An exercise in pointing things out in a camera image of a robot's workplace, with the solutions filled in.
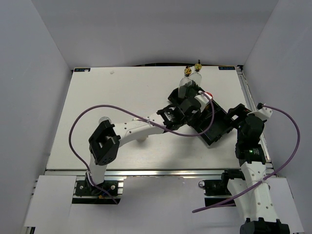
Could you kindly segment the clear glass oil bottle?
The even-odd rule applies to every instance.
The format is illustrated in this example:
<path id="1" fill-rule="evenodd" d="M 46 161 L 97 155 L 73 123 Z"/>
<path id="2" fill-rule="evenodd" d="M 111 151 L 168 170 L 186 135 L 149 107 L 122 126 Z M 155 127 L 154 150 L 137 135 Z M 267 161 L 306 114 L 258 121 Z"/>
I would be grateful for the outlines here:
<path id="1" fill-rule="evenodd" d="M 184 77 L 181 79 L 178 88 L 178 98 L 185 98 L 188 87 L 192 85 L 192 80 L 190 79 L 190 75 L 192 70 L 189 66 L 186 66 L 184 69 Z"/>

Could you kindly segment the silver-capped white shaker bottle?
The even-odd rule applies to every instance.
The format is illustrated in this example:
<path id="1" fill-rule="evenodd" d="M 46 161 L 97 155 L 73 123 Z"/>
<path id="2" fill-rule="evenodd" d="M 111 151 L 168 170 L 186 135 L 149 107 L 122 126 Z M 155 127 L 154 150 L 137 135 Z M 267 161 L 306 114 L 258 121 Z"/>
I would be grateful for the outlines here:
<path id="1" fill-rule="evenodd" d="M 137 139 L 137 141 L 138 142 L 144 142 L 147 138 L 148 138 L 148 136 L 141 137 L 141 138 Z"/>

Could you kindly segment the blue-label white shaker bottle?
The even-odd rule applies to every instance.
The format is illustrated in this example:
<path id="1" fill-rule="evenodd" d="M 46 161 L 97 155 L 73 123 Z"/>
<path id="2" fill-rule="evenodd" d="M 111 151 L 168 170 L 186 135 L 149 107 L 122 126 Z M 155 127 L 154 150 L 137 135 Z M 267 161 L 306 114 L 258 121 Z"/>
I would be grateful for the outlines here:
<path id="1" fill-rule="evenodd" d="M 101 117 L 99 120 L 98 120 L 98 123 L 101 124 L 102 122 L 104 121 L 109 121 L 111 123 L 111 119 L 109 117 Z"/>

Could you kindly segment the red-capped brown sauce jar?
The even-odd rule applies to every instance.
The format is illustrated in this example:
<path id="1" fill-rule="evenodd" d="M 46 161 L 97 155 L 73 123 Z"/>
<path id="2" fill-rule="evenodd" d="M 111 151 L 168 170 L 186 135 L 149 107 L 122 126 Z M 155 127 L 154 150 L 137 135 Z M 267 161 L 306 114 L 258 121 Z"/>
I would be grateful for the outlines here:
<path id="1" fill-rule="evenodd" d="M 213 98 L 213 95 L 209 92 L 205 92 L 206 95 L 208 95 L 210 98 Z"/>

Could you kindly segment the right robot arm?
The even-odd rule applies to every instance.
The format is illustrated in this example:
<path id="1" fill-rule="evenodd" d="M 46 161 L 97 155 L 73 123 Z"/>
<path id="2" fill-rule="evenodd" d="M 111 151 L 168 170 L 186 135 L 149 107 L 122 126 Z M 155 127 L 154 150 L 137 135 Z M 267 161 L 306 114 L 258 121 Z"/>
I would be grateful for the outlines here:
<path id="1" fill-rule="evenodd" d="M 235 197 L 234 202 L 244 219 L 240 227 L 242 234 L 288 234 L 288 224 L 280 221 L 270 195 L 270 188 L 264 179 L 266 159 L 260 137 L 270 111 L 252 112 L 243 104 L 231 108 L 226 117 L 237 118 L 233 127 L 237 130 L 235 155 L 240 171 L 230 173 L 221 180 L 220 188 L 225 194 Z"/>

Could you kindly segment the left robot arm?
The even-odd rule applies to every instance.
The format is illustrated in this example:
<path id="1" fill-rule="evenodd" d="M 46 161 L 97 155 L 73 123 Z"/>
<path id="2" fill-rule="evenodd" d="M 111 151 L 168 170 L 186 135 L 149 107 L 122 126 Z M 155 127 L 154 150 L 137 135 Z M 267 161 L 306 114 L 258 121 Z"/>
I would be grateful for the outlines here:
<path id="1" fill-rule="evenodd" d="M 120 110 L 131 115 L 133 120 L 125 123 L 102 120 L 88 139 L 91 160 L 87 167 L 86 189 L 94 195 L 102 191 L 107 165 L 116 159 L 120 147 L 131 141 L 166 132 L 185 137 L 186 134 L 178 133 L 176 130 L 187 124 L 188 120 L 200 115 L 203 110 L 200 101 L 195 98 L 184 100 L 181 107 L 168 105 L 147 117 L 135 115 L 112 105 L 102 107 Z"/>

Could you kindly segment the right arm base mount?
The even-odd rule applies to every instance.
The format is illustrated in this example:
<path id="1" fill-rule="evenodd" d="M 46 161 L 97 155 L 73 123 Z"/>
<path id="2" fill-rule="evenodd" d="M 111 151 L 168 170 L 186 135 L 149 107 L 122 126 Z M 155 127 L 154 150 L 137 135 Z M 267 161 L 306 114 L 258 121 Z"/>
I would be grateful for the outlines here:
<path id="1" fill-rule="evenodd" d="M 221 174 L 221 179 L 200 181 L 198 186 L 205 191 L 205 206 L 208 207 L 229 198 L 231 193 L 227 185 L 230 179 L 235 178 L 245 180 L 241 170 L 227 169 Z"/>

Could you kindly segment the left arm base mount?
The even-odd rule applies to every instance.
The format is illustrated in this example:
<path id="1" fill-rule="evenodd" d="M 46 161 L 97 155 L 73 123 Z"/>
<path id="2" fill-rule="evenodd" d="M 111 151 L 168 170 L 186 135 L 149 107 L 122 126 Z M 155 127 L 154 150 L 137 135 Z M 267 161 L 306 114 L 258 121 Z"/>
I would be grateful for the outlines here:
<path id="1" fill-rule="evenodd" d="M 117 205 L 121 200 L 125 178 L 108 176 L 102 183 L 94 186 L 85 175 L 77 176 L 72 204 Z"/>

